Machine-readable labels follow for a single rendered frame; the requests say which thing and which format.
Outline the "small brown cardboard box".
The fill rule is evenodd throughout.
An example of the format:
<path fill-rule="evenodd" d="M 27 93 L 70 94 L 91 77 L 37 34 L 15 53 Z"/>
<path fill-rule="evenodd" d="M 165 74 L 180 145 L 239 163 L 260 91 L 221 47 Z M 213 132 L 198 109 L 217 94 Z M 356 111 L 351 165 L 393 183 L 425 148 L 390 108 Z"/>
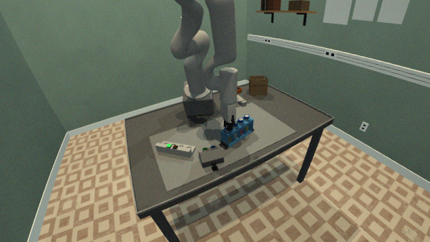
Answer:
<path fill-rule="evenodd" d="M 250 95 L 267 95 L 268 78 L 264 76 L 250 76 L 249 77 L 249 93 Z"/>

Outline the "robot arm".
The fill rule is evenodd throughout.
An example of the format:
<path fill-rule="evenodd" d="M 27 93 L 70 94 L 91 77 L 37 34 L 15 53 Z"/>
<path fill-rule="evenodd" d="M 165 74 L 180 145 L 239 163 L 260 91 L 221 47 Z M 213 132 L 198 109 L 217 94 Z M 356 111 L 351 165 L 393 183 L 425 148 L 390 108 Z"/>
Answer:
<path fill-rule="evenodd" d="M 185 95 L 191 99 L 202 99 L 210 90 L 219 91 L 221 102 L 247 106 L 247 101 L 237 94 L 237 69 L 222 68 L 219 75 L 214 73 L 215 67 L 236 60 L 234 0 L 205 0 L 210 14 L 215 54 L 204 69 L 202 63 L 210 48 L 208 34 L 199 30 L 204 9 L 197 0 L 175 1 L 182 6 L 182 16 L 181 25 L 172 39 L 170 49 L 175 58 L 187 58 L 184 62 L 188 83 Z"/>

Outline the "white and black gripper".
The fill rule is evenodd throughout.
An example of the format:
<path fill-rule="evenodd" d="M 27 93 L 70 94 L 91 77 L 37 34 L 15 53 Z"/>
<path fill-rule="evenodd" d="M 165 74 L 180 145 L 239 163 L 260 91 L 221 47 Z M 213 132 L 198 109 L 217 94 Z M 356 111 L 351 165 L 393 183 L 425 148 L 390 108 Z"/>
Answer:
<path fill-rule="evenodd" d="M 220 115 L 224 120 L 224 127 L 227 125 L 227 131 L 231 131 L 236 120 L 236 105 L 235 103 L 220 102 Z M 231 123 L 230 123 L 231 122 Z"/>

